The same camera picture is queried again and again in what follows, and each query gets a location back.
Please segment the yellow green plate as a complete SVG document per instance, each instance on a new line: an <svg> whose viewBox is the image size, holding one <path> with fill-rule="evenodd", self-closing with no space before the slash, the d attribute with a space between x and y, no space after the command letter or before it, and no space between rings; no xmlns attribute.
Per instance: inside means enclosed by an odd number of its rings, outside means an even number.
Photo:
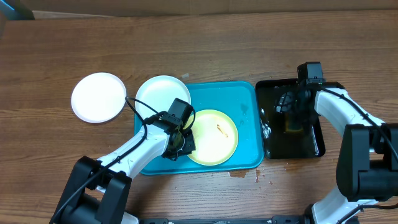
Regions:
<svg viewBox="0 0 398 224"><path fill-rule="evenodd" d="M233 120L218 110L201 110L191 115L186 126L191 130L195 150L188 157L203 166L226 162L235 152L239 134Z"/></svg>

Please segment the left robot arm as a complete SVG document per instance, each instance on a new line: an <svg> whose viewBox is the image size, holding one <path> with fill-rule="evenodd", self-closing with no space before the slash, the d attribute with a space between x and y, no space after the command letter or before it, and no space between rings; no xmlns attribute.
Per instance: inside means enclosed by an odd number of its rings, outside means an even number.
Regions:
<svg viewBox="0 0 398 224"><path fill-rule="evenodd" d="M174 99L168 111L142 118L133 138L112 153L73 166L51 223L139 223L125 211L133 178L157 157L176 161L195 150L193 106Z"/></svg>

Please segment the green yellow sponge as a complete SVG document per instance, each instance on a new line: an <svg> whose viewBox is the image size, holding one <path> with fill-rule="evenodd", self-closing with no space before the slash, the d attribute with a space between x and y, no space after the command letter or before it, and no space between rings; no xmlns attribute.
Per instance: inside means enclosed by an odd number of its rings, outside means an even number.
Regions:
<svg viewBox="0 0 398 224"><path fill-rule="evenodd" d="M297 121L287 120L285 121L285 132L286 133L302 133L303 126L302 123Z"/></svg>

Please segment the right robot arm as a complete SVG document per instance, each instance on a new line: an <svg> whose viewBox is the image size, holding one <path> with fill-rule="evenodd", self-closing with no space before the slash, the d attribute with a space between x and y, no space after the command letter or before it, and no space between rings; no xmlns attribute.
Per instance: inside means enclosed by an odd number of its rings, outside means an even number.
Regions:
<svg viewBox="0 0 398 224"><path fill-rule="evenodd" d="M397 196L397 125L369 114L338 82L327 82L320 62L305 62L297 73L275 102L285 130L306 131L322 116L342 137L336 187L306 209L303 223L357 223L366 208L396 209L384 202Z"/></svg>

